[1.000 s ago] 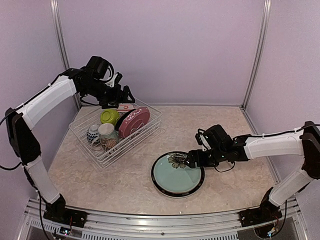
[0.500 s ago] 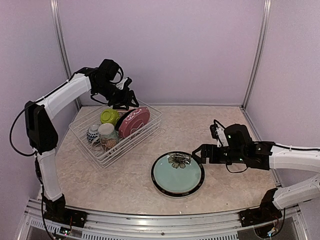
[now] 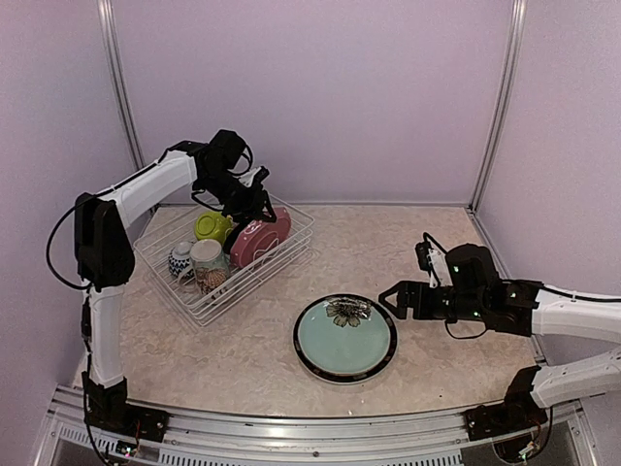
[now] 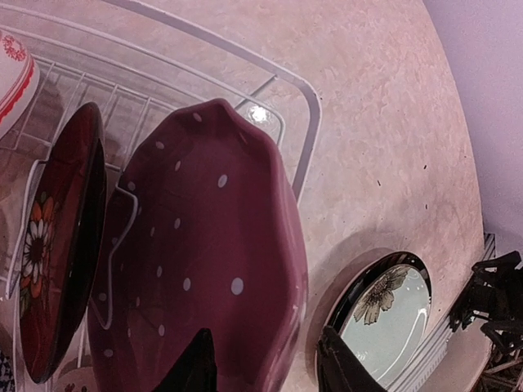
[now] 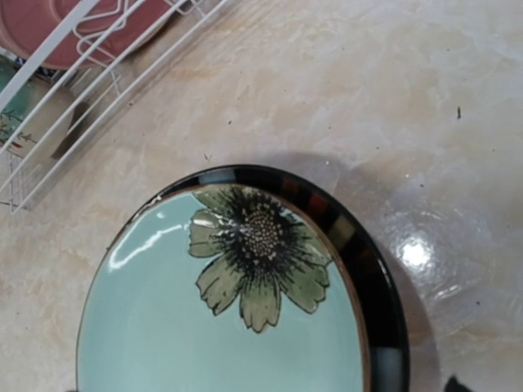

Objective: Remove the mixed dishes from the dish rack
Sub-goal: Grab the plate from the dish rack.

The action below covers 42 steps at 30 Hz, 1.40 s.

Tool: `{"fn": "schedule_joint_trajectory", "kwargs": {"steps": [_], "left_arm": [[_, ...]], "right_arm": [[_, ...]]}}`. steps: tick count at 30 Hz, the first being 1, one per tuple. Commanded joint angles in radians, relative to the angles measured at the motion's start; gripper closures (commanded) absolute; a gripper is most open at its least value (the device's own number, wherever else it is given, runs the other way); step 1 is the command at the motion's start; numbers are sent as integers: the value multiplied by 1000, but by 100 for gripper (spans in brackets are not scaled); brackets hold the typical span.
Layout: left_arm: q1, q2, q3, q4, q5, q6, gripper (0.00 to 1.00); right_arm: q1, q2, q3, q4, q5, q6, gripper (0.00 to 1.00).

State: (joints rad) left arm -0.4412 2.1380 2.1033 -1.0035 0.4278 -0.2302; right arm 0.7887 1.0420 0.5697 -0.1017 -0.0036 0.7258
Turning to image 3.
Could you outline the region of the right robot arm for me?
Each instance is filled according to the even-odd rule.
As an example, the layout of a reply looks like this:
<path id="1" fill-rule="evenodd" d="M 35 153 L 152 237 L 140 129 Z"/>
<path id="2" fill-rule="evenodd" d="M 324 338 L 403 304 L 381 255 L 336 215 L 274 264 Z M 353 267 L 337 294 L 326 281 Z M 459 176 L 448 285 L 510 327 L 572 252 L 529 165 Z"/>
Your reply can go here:
<path id="1" fill-rule="evenodd" d="M 620 342 L 620 300 L 580 294 L 542 282 L 504 280 L 488 248 L 464 244 L 451 250 L 429 241 L 416 245 L 427 282 L 400 281 L 381 292 L 379 303 L 398 318 L 483 323 L 488 331 L 530 338 L 565 335 Z M 537 409 L 617 391 L 620 350 L 556 366 L 519 371 L 507 390 L 496 420 L 507 431 L 519 429 Z"/>

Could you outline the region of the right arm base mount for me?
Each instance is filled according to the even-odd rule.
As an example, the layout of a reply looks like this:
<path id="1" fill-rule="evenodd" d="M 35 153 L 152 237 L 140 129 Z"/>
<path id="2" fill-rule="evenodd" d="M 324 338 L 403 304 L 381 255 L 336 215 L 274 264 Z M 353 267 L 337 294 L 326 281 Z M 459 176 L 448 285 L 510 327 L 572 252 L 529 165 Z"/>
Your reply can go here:
<path id="1" fill-rule="evenodd" d="M 539 370 L 540 366 L 519 370 L 502 402 L 463 412 L 470 441 L 503 436 L 548 422 L 546 409 L 539 407 L 531 395 Z"/>

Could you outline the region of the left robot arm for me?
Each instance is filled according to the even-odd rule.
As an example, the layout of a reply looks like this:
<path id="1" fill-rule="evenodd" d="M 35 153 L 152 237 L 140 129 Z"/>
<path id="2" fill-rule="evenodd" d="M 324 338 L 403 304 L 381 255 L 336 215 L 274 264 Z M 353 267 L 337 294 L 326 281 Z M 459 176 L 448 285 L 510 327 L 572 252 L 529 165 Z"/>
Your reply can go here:
<path id="1" fill-rule="evenodd" d="M 189 187 L 197 201 L 208 193 L 224 216 L 240 227 L 254 220 L 277 219 L 263 186 L 269 171 L 240 159 L 253 159 L 245 140 L 232 130 L 220 129 L 207 143 L 181 141 L 147 167 L 125 180 L 97 192 L 80 195 L 64 216 L 74 220 L 74 255 L 78 283 L 59 281 L 82 293 L 82 340 L 86 369 L 82 387 L 96 412 L 117 432 L 135 423 L 135 409 L 127 398 L 127 381 L 120 359 L 120 311 L 124 288 L 135 268 L 128 228 L 166 197 Z"/>

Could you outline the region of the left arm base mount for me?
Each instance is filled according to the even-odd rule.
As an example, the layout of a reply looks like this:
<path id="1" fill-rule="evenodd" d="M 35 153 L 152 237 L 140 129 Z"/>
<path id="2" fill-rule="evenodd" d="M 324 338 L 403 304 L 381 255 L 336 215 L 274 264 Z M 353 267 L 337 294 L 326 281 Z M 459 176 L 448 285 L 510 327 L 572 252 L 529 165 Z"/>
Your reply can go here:
<path id="1" fill-rule="evenodd" d="M 84 420 L 87 425 L 138 440 L 163 442 L 170 414 L 129 403 L 125 378 L 120 383 L 104 387 L 83 372 L 82 382 L 86 402 Z"/>

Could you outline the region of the pink dotted scalloped plate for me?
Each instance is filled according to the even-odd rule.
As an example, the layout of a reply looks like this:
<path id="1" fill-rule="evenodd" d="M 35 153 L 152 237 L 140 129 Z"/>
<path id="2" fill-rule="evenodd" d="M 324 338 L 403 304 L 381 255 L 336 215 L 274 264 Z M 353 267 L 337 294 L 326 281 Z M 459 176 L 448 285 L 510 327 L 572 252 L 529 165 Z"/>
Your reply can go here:
<path id="1" fill-rule="evenodd" d="M 290 213 L 285 207 L 275 207 L 274 211 L 276 222 L 253 220 L 240 232 L 229 254 L 234 267 L 243 269 L 287 239 L 291 228 Z"/>

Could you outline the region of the red teal floral plate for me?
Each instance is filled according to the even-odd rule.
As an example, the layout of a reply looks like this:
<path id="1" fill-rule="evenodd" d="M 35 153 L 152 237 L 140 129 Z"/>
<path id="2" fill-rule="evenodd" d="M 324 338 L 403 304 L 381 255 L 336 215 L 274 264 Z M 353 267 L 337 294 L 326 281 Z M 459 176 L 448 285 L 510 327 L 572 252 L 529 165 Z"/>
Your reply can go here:
<path id="1" fill-rule="evenodd" d="M 376 377 L 376 375 L 369 375 L 368 373 L 362 373 L 358 375 L 338 375 L 321 371 L 319 369 L 309 368 L 305 368 L 305 372 L 322 382 L 336 385 L 356 385 L 360 383 L 365 383 L 366 381 L 372 380 Z"/>

